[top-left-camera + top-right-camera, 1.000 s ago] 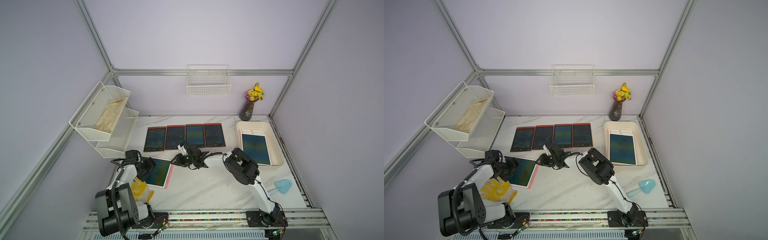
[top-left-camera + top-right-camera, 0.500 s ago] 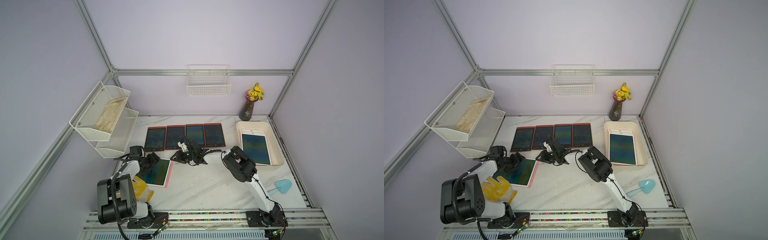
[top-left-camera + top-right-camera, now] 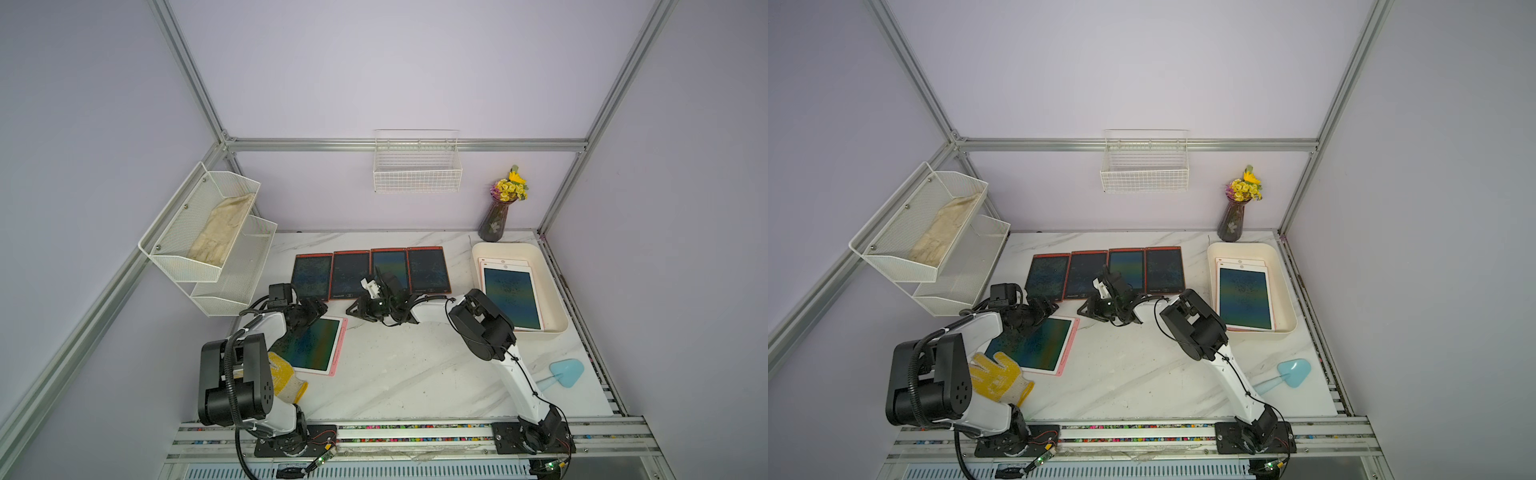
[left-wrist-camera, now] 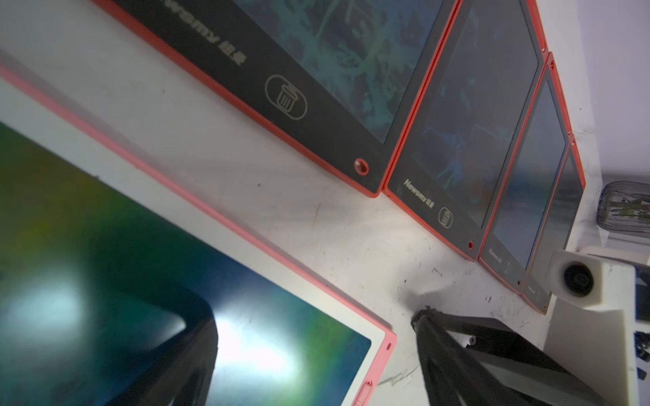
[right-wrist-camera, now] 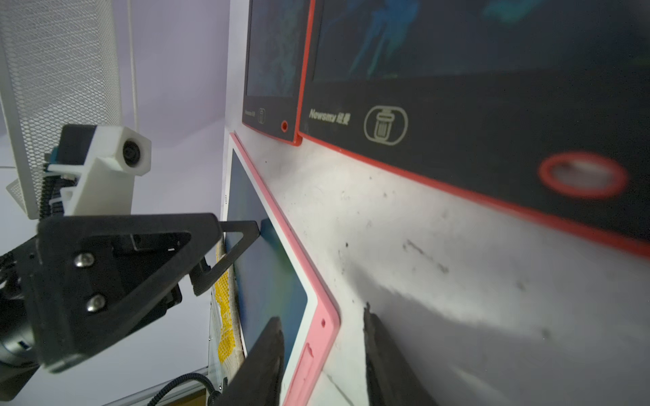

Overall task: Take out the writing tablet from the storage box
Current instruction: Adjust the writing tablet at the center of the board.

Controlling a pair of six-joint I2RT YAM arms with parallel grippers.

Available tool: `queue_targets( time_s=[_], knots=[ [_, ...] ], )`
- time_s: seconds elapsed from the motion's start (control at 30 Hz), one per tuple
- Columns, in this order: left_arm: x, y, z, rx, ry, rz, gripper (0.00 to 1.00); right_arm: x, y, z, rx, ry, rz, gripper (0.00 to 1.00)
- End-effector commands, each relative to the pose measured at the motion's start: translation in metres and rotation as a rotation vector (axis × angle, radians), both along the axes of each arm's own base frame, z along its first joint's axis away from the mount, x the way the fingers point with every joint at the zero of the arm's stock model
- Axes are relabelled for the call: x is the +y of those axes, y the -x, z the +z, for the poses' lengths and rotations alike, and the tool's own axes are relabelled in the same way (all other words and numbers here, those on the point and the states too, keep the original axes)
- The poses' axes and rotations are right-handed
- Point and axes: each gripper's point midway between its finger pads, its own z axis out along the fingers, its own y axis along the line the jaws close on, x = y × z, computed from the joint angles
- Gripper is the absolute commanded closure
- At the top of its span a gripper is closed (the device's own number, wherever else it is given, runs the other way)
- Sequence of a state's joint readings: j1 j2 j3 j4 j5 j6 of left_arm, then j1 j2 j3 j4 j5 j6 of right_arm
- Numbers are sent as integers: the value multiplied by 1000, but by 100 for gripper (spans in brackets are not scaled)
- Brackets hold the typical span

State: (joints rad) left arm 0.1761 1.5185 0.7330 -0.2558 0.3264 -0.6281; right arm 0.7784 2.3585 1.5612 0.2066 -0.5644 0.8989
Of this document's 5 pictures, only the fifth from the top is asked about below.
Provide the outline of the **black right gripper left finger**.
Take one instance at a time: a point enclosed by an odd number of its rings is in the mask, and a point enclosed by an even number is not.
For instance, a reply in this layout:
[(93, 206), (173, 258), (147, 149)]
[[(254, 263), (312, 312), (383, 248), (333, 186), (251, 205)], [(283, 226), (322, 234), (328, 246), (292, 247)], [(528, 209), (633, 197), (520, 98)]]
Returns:
[(215, 400), (216, 405), (280, 405), (284, 375), (284, 333), (272, 317), (235, 378)]

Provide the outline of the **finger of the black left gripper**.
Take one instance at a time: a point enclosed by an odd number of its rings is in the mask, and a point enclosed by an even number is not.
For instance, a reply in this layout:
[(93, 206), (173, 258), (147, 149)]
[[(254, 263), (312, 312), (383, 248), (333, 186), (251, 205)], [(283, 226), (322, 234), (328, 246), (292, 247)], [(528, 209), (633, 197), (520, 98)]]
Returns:
[(229, 233), (240, 234), (237, 243), (220, 257), (213, 267), (209, 267), (205, 259), (194, 266), (190, 273), (191, 284), (195, 296), (201, 296), (210, 289), (218, 279), (235, 264), (242, 254), (244, 254), (260, 236), (260, 228), (256, 221), (216, 221), (211, 227), (215, 235), (215, 245), (217, 245)]
[(59, 373), (129, 336), (185, 276), (200, 296), (223, 237), (213, 213), (48, 218), (37, 226), (35, 340)]

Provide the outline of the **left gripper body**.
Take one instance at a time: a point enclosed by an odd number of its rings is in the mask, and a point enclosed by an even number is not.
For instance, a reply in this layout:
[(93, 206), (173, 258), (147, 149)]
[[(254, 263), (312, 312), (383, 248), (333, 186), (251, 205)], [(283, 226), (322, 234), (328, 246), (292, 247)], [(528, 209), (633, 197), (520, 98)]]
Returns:
[(142, 285), (179, 244), (140, 248), (91, 238), (79, 250), (36, 238), (1, 258), (1, 399), (13, 400), (39, 368), (52, 373), (98, 355), (182, 301), (178, 284)]

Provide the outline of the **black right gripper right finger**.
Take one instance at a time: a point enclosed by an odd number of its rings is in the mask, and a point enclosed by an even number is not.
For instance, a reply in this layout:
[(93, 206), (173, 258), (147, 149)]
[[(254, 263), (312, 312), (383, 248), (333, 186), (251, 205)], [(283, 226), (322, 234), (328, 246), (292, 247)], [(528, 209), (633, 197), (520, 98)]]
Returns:
[(370, 304), (364, 309), (363, 321), (369, 404), (423, 405), (420, 382)]

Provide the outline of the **yellow knit glove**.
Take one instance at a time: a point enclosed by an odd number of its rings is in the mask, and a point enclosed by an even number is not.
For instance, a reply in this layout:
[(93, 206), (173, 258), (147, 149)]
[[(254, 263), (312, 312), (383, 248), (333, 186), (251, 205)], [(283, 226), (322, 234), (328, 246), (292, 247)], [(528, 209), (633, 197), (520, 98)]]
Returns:
[(208, 337), (208, 375), (216, 383), (231, 382), (245, 361), (235, 269), (231, 266), (213, 285)]

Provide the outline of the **pink writing tablet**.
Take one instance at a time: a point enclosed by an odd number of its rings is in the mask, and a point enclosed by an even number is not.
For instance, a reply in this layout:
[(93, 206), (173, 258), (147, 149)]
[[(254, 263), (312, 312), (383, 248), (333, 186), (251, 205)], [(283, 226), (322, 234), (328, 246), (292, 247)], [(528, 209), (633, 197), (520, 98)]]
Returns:
[(252, 352), (267, 322), (279, 318), (284, 333), (279, 402), (306, 405), (340, 330), (340, 316), (235, 133), (227, 137), (227, 156), (224, 219), (252, 221), (258, 229), (233, 268), (243, 346)]

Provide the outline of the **red writing tablet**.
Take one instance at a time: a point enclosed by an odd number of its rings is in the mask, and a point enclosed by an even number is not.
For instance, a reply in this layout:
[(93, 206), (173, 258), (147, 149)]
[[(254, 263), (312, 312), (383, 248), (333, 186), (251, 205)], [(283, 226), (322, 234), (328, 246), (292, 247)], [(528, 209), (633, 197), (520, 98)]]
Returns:
[(646, 1), (316, 1), (299, 132), (649, 254)]
[(242, 123), (289, 145), (301, 145), (298, 113), (308, 0), (249, 3)]

